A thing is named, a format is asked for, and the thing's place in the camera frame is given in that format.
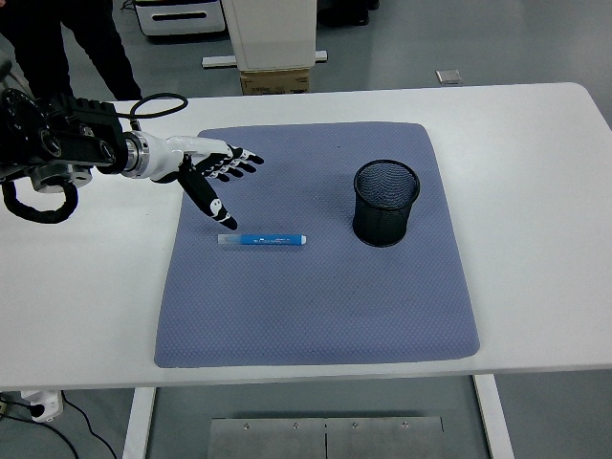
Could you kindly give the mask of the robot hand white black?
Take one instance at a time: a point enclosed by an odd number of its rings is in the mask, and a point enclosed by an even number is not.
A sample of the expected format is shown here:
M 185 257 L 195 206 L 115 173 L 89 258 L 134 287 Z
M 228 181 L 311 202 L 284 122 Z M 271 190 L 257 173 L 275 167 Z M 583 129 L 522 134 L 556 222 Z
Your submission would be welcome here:
M 264 160 L 242 147 L 202 137 L 159 139 L 146 136 L 150 157 L 143 177 L 158 183 L 176 181 L 206 216 L 229 230 L 238 224 L 217 196 L 211 179 L 227 182 L 256 171 Z

